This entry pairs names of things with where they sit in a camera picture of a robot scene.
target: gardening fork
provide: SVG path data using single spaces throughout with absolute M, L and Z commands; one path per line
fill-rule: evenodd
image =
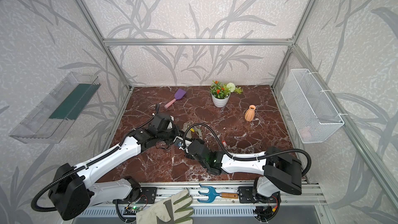
M 201 188 L 208 188 L 209 192 L 208 193 L 203 193 L 203 192 L 198 192 L 201 195 L 206 195 L 209 198 L 207 200 L 201 200 L 198 199 L 198 202 L 213 202 L 214 199 L 216 199 L 216 197 L 222 197 L 222 198 L 234 198 L 234 199 L 238 199 L 238 194 L 236 193 L 226 193 L 226 192 L 222 192 L 222 193 L 217 193 L 216 190 L 214 189 L 214 187 L 212 186 L 204 186 L 199 184 L 199 186 Z

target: purple spatula head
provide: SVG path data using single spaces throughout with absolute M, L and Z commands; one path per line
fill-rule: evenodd
M 174 98 L 175 99 L 181 99 L 185 94 L 186 94 L 186 92 L 180 88 L 180 89 L 178 89 L 178 91 L 174 95 Z

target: leaf pattern wallpaper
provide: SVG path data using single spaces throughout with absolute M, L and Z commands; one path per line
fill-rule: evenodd
M 106 38 L 291 38 L 308 0 L 85 0 Z M 132 85 L 271 84 L 284 46 L 121 46 Z
M 392 175 L 398 179 L 398 4 L 396 0 L 319 0 L 298 41 Z M 289 69 L 302 68 L 293 56 Z M 336 223 L 398 223 L 398 213 L 343 130 L 305 144 L 312 182 L 322 186 Z
M 57 212 L 30 208 L 34 195 L 64 163 L 106 147 L 128 94 L 73 0 L 0 0 L 0 222 L 55 223 Z M 58 144 L 23 144 L 10 131 L 69 73 L 101 83 Z M 50 206 L 47 197 L 39 200 Z

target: spatula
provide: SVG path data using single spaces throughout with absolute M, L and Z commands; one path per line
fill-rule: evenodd
M 170 102 L 168 102 L 164 107 L 167 109 L 169 108 L 176 100 L 181 99 L 185 95 L 185 91 L 182 90 L 181 88 L 177 90 L 177 92 L 174 94 L 174 99 Z

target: yellow object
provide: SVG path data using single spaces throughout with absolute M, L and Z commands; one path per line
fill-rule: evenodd
M 254 110 L 256 109 L 255 105 L 250 105 L 249 109 L 246 111 L 245 119 L 247 121 L 252 121 L 254 118 Z

